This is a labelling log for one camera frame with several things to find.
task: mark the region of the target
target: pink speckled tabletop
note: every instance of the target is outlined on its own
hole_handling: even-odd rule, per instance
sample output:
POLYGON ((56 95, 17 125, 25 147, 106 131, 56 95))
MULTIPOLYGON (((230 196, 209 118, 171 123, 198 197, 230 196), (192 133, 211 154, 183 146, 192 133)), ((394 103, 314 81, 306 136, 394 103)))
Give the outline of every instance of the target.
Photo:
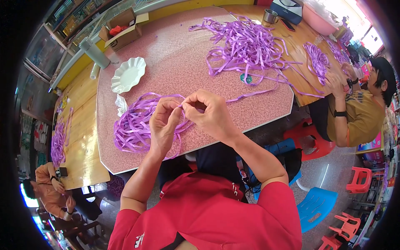
MULTIPOLYGON (((119 119, 115 105, 116 93, 111 91, 111 78, 121 63, 131 57, 143 57, 146 73, 138 85, 122 93, 128 105, 147 92, 161 95, 181 94, 188 96, 200 88, 219 94, 227 100, 245 93, 267 90, 275 82, 263 80, 257 87, 246 86, 240 81, 241 73, 222 72, 217 76, 208 74, 206 54, 213 46, 212 33, 208 30, 189 32, 188 27, 200 24, 203 18, 212 17, 219 22, 231 22, 235 18, 218 7, 204 7, 188 10, 158 19, 143 26, 143 36, 117 52, 108 49, 111 59, 106 69, 101 70, 97 93, 97 132, 100 160, 113 174, 137 168, 145 153, 129 153, 118 150, 114 145, 113 126, 119 119)), ((268 76, 276 77, 271 70, 268 76)), ((272 92, 251 96, 228 103, 228 109, 236 126, 242 131, 269 123, 290 114, 293 92, 286 84, 272 92)), ((180 154, 202 148, 216 141, 204 134, 195 125, 181 133, 180 154)), ((176 141, 170 151, 178 150, 176 141)))

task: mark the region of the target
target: brown t-shirt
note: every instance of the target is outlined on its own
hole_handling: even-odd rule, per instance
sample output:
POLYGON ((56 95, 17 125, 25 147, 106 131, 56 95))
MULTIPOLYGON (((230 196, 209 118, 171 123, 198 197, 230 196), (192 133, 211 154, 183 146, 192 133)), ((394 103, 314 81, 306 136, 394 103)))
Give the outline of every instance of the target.
POLYGON ((50 174, 48 171, 49 164, 53 167, 53 163, 48 162, 35 170, 36 183, 42 191, 40 200, 44 205, 44 209, 48 213, 57 218, 63 218, 65 212, 62 211, 61 208, 66 207, 66 197, 57 192, 51 184, 50 174))
MULTIPOLYGON (((335 98, 329 95, 328 126, 326 131, 331 141, 336 141, 335 98)), ((356 147, 376 138, 385 119, 385 109, 368 90, 357 90, 346 94, 347 146, 356 147)))

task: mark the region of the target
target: navy bag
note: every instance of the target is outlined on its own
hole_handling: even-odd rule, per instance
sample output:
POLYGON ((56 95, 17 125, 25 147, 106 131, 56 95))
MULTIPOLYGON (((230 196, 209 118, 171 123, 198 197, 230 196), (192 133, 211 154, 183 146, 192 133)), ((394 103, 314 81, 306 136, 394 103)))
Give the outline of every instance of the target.
POLYGON ((270 9, 278 13, 278 16, 285 18, 293 24, 301 22, 302 6, 293 0, 274 0, 271 3, 270 9))

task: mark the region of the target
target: red plastic bag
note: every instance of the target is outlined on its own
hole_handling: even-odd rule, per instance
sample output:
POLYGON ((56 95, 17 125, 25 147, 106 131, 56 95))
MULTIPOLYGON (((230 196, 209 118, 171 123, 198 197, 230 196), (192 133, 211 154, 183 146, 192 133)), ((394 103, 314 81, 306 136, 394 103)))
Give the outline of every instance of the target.
POLYGON ((125 30, 125 29, 127 29, 129 26, 122 26, 122 27, 120 27, 120 26, 116 26, 115 28, 112 28, 111 30, 110 30, 110 35, 111 36, 116 36, 118 33, 120 33, 121 31, 123 31, 123 30, 125 30))

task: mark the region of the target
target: tiled floor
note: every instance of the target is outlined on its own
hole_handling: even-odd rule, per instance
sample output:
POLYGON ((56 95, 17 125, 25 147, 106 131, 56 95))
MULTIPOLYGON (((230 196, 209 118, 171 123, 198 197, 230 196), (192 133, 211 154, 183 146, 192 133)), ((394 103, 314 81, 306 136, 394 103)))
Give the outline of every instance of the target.
MULTIPOLYGON (((283 132, 291 129, 298 124, 302 118, 309 117, 306 108, 293 107, 292 113, 273 123, 246 133, 246 135, 259 145, 275 144, 283 140, 283 132)), ((337 223, 334 215, 340 214, 351 203, 351 196, 346 191, 345 186, 351 179, 351 166, 362 166, 362 163, 354 154, 355 148, 334 148, 327 156, 302 162, 302 178, 300 182, 303 186, 312 188, 320 187, 323 189, 335 191, 338 193, 338 199, 330 214, 315 228, 303 234, 303 250, 317 249, 322 243, 323 235, 332 233, 328 229, 332 224, 337 223)), ((291 186, 296 203, 299 204, 306 192, 301 190, 297 184, 291 186)), ((155 206, 159 198, 158 183, 148 200, 148 209, 155 206)), ((252 195, 248 197, 250 203, 255 203, 252 195)), ((114 227, 116 215, 119 211, 119 202, 102 201, 101 209, 103 214, 99 216, 98 221, 104 230, 104 239, 109 239, 110 233, 114 227)))

